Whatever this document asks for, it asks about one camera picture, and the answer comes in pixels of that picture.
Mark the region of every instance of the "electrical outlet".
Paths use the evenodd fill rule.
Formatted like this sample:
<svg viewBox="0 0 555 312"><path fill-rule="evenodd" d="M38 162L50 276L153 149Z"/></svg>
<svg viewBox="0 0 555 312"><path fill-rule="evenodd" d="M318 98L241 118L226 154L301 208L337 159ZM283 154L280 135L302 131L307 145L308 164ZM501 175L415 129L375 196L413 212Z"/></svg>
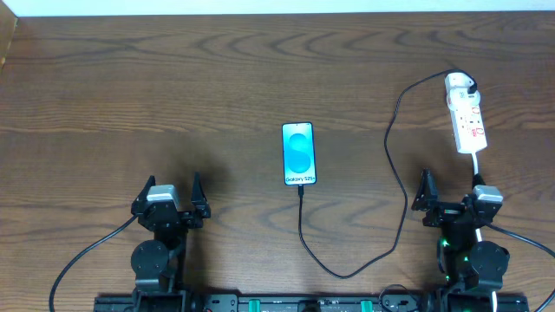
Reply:
<svg viewBox="0 0 555 312"><path fill-rule="evenodd" d="M451 121L457 151L476 153L487 147L486 131L480 111L480 92L468 93L473 82L467 75L453 73L447 75L447 105L451 111Z"/></svg>

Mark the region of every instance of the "black wire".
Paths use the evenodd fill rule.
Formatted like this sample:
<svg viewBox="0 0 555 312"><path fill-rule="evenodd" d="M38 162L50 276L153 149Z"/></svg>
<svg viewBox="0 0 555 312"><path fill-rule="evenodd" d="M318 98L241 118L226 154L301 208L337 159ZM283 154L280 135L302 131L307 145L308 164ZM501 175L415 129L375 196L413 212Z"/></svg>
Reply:
<svg viewBox="0 0 555 312"><path fill-rule="evenodd" d="M462 73L465 74L467 76L469 76L474 84L474 86L478 86L478 83L476 82L476 80L474 78L472 78L471 75L467 74L466 72L460 70L460 69L449 69L449 70L444 70L440 73L437 74L433 74L427 78L424 78L418 82L413 83L412 85L406 87L402 92L401 95L399 95L399 98L397 99L397 105L395 106L395 111L393 112L393 117L391 118L391 121L389 122L389 126L388 129L385 132L385 137L383 138L383 148L385 149L385 154L388 156L388 161L389 161L389 165L391 166L391 170L393 171L393 174L395 175L395 178L397 179L397 183L399 184L399 187L401 187L401 191L402 194L405 198L405 205L404 208L402 210L402 215L401 215L401 222L399 223L399 228L397 229L397 234L395 236L395 241L393 243L393 246L391 247L390 250L384 252L383 254L381 254L378 257L375 257L374 259L368 261L366 264L364 264L362 267L360 267L359 269L355 270L353 273L348 274L348 275L340 275L337 274L336 272L328 269L322 262L320 262L320 260L318 260L318 258L314 255L314 253L312 253L312 251L310 250L309 246L306 244L306 242L304 241L303 238L303 230L302 230L302 219L303 219L303 195L304 195L304 189L303 186L300 185L298 187L298 196L300 198L300 204L298 206L298 236L301 239L301 244L303 244L303 247L306 249L306 251L309 253L309 255L312 257L312 259L314 259L314 261L316 261L316 263L318 263L318 265L326 272L328 272L328 274L330 274L333 277L339 278L339 279L348 279L351 278L355 275L357 275L358 273L362 272L364 269L368 268L372 263L375 263L378 260L383 259L384 257L388 256L389 254L391 254L395 248L397 247L397 244L399 243L399 237L401 236L401 230L402 230L402 226L405 222L405 216L407 215L407 207L408 207L408 197L407 197L407 191L405 191L405 186L402 184L401 179L399 178L399 174L397 174L397 171L395 169L395 166L393 165L393 160L391 160L391 156L389 155L389 150L388 150L388 137L389 137L389 131L391 130L391 127L393 126L393 123L395 122L395 119L397 118L397 114L399 113L399 106L401 104L401 99L403 97L403 95L405 95L405 93L407 93L407 91L409 91L411 88L418 86L419 84L423 83L424 81L428 81L432 78L435 78L439 75L446 75L446 74L452 74L452 73Z"/></svg>
<svg viewBox="0 0 555 312"><path fill-rule="evenodd" d="M71 268L71 266L74 265L77 262L77 260L79 260L81 257L85 256L85 254L87 252L91 251L94 247L98 246L99 244L102 244L102 243L106 242L110 238L116 236L119 232L125 230L125 228L127 228L127 226L130 225L136 218L137 218L137 216L132 216L126 223L124 223L122 226L117 228L115 231L111 232L110 234L106 235L104 238L100 239L96 243L91 244L89 247L85 248L77 256L75 256L75 258L73 258L73 260L71 260L71 262L68 263L68 265L66 265L65 268L63 268L63 270L62 270L62 272L60 272L60 275L58 276L58 278L56 278L56 280L54 282L54 285L52 285L52 289L50 290L50 298L49 298L50 312L55 312L54 311L54 295L56 294L56 289L58 288L58 285L62 281L63 276L65 276L66 273L68 273L69 268Z"/></svg>
<svg viewBox="0 0 555 312"><path fill-rule="evenodd" d="M482 222L484 223L485 226L487 226L488 228L490 228L490 229L492 229L492 230L496 230L496 231L499 232L499 233L503 233L503 234L508 235L508 236L510 236L510 237L512 237L512 238L519 239L519 240L521 240L521 241L523 241L523 242L525 242L525 243L528 243L528 244L530 244L530 245L532 245L532 246L534 246L534 247L538 247L538 248L540 248L541 250L547 252L551 257L554 257L554 258L555 258L555 252L553 252L553 250L550 250L549 248L545 247L543 244L540 244L540 243L538 243L538 242L535 242L535 241L531 240L530 238L520 236L520 235L517 234L517 233L513 233L513 232L511 232L511 231L507 231L507 230L505 230L505 229L500 228L499 226L490 224L490 223L485 222L485 221L483 221L483 220L482 220ZM545 309L545 307L547 307L547 306L549 305L549 303L551 303L551 301L553 300L553 298L555 298L555 289L554 289L554 290L552 291L552 293L547 297L547 299L545 299L544 303L542 303L542 304L536 309L536 312L540 312L540 311L542 311L543 309Z"/></svg>

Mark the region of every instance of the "white cable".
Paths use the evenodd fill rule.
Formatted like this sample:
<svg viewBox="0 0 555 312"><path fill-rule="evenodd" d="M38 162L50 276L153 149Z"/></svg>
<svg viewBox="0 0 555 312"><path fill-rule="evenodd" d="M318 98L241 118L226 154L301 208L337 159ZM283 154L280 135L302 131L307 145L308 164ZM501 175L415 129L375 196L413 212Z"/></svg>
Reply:
<svg viewBox="0 0 555 312"><path fill-rule="evenodd" d="M478 242L482 241L482 233L480 232L480 229L476 229L476 240ZM492 306L492 312L497 312L497 294L495 293L495 291L492 291L492 295L490 296L490 303Z"/></svg>
<svg viewBox="0 0 555 312"><path fill-rule="evenodd" d="M492 312L497 312L497 294L492 291Z"/></svg>
<svg viewBox="0 0 555 312"><path fill-rule="evenodd" d="M472 153L472 164L474 166L474 175L476 175L480 172L480 170L478 170L478 156L476 153Z"/></svg>

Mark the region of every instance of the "wall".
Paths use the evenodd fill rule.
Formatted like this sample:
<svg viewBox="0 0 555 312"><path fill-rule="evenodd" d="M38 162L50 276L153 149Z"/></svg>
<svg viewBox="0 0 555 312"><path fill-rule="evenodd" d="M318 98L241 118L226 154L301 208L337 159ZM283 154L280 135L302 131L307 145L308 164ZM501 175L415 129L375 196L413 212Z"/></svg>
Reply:
<svg viewBox="0 0 555 312"><path fill-rule="evenodd" d="M4 0L17 16L555 10L555 0Z"/></svg>

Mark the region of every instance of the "green connector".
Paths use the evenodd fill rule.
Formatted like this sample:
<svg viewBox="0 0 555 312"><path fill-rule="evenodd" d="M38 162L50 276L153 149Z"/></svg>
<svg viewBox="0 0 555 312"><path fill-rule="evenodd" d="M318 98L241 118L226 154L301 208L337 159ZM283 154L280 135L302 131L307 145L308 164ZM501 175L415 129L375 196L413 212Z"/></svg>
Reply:
<svg viewBox="0 0 555 312"><path fill-rule="evenodd" d="M260 300L252 299L249 301L249 312L260 312Z"/></svg>
<svg viewBox="0 0 555 312"><path fill-rule="evenodd" d="M361 312L372 312L372 302L370 300L361 301Z"/></svg>

